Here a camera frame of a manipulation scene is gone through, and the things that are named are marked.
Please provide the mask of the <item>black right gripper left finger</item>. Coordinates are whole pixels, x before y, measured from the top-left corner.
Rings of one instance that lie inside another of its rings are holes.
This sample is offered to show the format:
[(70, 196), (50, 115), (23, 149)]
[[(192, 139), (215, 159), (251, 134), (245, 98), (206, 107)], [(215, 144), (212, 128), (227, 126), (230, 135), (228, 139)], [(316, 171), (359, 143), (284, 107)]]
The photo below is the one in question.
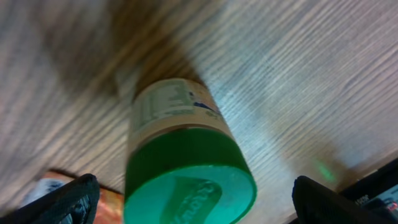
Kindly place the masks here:
[(100, 199), (100, 185), (84, 174), (32, 203), (1, 218), (13, 224), (93, 224)]

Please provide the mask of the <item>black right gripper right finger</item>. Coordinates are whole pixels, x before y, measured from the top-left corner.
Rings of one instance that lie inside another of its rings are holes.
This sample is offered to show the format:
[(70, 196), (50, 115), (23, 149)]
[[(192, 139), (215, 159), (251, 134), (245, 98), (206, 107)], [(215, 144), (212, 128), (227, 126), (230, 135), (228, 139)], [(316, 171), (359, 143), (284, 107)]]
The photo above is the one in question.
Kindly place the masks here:
[(395, 221), (357, 206), (336, 192), (301, 175), (292, 191), (299, 224), (394, 224)]

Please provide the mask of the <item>orange Kleenex tissue pack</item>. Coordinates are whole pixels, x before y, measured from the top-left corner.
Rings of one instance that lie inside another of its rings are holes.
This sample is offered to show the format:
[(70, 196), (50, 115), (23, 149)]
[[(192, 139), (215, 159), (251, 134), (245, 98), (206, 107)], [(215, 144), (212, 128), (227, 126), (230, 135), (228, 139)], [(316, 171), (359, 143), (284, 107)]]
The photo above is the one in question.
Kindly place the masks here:
[[(23, 207), (49, 192), (73, 181), (75, 176), (71, 174), (47, 171), (42, 177), (34, 182), (34, 186), (25, 195), (19, 207)], [(100, 187), (100, 196), (96, 209), (94, 224), (122, 224), (122, 211), (124, 196), (116, 191)]]

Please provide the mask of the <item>green lid jar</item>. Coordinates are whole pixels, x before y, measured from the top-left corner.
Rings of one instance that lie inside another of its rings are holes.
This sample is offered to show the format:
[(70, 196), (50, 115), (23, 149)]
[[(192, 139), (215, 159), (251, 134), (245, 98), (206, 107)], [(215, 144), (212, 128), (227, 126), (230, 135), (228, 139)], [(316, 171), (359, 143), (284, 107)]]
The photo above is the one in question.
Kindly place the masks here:
[(125, 223), (237, 223), (256, 196), (254, 177), (206, 87), (171, 78), (133, 99)]

